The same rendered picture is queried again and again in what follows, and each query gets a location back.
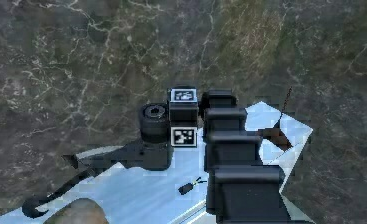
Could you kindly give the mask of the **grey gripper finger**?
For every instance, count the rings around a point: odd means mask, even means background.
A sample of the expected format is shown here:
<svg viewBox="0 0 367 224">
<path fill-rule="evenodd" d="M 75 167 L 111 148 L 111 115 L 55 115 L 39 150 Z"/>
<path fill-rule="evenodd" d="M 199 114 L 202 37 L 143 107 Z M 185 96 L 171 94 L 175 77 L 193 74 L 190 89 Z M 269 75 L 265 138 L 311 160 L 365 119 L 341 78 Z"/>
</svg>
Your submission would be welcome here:
<svg viewBox="0 0 367 224">
<path fill-rule="evenodd" d="M 91 168 L 86 168 L 85 170 L 78 172 L 75 176 L 61 185 L 58 189 L 54 192 L 47 194 L 45 192 L 39 192 L 33 194 L 31 197 L 25 199 L 21 206 L 22 213 L 31 219 L 36 219 L 39 217 L 44 216 L 48 210 L 40 211 L 38 207 L 47 204 L 67 193 L 70 189 L 75 187 L 80 182 L 90 178 L 90 177 L 97 177 L 103 172 L 109 170 L 111 167 L 118 165 L 118 162 L 109 163 L 107 166 L 92 166 Z"/>
</svg>

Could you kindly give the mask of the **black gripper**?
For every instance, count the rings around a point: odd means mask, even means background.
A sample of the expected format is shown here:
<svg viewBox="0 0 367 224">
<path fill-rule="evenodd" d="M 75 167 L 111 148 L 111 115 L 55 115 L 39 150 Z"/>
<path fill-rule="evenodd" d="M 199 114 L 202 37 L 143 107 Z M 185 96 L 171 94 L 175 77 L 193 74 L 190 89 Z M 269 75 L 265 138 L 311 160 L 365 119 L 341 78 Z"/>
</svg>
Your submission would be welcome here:
<svg viewBox="0 0 367 224">
<path fill-rule="evenodd" d="M 170 122 L 165 103 L 142 106 L 138 113 L 140 138 L 124 146 L 101 146 L 76 154 L 62 155 L 73 168 L 120 163 L 124 168 L 163 171 L 170 167 L 173 150 L 168 144 Z"/>
</svg>

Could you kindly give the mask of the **grey brown round lump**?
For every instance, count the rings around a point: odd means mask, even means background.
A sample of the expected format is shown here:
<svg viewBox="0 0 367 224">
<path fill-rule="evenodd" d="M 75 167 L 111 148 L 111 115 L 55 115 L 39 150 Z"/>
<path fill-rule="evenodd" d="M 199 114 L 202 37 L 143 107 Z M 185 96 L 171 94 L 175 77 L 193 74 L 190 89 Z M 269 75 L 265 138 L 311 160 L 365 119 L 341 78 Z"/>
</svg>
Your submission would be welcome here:
<svg viewBox="0 0 367 224">
<path fill-rule="evenodd" d="M 54 213 L 43 224 L 109 224 L 109 222 L 97 202 L 80 198 Z"/>
</svg>

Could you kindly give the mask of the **pale blue flat slab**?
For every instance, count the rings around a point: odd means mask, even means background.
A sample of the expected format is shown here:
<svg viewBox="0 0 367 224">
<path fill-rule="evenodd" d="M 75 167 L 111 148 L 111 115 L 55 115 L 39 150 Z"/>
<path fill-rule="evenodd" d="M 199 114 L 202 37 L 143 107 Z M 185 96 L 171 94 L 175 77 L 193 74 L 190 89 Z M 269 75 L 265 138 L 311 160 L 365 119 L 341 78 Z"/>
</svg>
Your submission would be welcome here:
<svg viewBox="0 0 367 224">
<path fill-rule="evenodd" d="M 259 150 L 266 165 L 278 165 L 289 176 L 313 129 L 277 109 L 259 102 L 246 108 L 248 131 L 269 128 L 275 123 L 292 147 L 282 151 L 265 140 Z M 197 134 L 195 148 L 176 148 L 171 166 L 165 171 L 126 169 L 118 164 L 95 178 L 88 178 L 63 196 L 39 207 L 46 214 L 31 219 L 20 209 L 0 216 L 0 224 L 44 224 L 68 203 L 89 198 L 104 210 L 109 224 L 216 224 L 216 218 L 205 209 L 207 184 L 198 184 L 185 195 L 178 188 L 197 178 L 207 179 L 204 172 L 205 143 L 203 131 Z"/>
</svg>

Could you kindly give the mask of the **small black tag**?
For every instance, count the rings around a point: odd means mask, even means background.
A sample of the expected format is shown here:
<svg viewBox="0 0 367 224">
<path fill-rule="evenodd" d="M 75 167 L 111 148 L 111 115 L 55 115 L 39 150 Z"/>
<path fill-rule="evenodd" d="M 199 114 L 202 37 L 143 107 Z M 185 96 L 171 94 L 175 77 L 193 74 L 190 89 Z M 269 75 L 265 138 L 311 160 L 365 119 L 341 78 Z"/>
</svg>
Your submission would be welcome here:
<svg viewBox="0 0 367 224">
<path fill-rule="evenodd" d="M 178 192 L 181 195 L 185 195 L 190 192 L 196 185 L 206 183 L 206 180 L 203 180 L 201 177 L 198 177 L 195 181 L 186 183 L 178 188 Z"/>
</svg>

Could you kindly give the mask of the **dark brown flat piece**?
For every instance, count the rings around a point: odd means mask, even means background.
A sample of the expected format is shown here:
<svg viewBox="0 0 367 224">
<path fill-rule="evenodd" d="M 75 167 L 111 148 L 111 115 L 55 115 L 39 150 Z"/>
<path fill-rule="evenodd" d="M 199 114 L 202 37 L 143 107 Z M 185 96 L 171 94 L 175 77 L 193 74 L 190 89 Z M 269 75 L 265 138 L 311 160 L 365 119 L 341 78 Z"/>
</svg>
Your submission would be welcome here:
<svg viewBox="0 0 367 224">
<path fill-rule="evenodd" d="M 280 128 L 259 129 L 257 133 L 283 151 L 287 151 L 292 147 L 292 143 Z"/>
</svg>

